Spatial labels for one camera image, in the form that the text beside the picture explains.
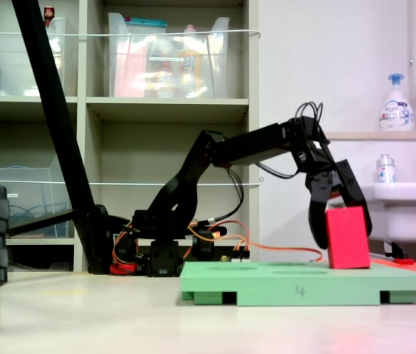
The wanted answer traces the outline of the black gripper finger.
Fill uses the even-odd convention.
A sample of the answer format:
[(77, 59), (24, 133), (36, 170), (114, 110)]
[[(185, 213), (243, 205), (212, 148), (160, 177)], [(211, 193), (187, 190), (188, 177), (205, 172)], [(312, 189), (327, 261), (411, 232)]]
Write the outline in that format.
[(308, 208), (308, 222), (313, 238), (320, 249), (328, 248), (326, 210), (327, 201), (311, 199)]
[(364, 214), (364, 222), (367, 237), (372, 232), (372, 221), (367, 206), (366, 198), (356, 180), (348, 160), (336, 163), (336, 173), (340, 180), (339, 193), (346, 207), (361, 207)]

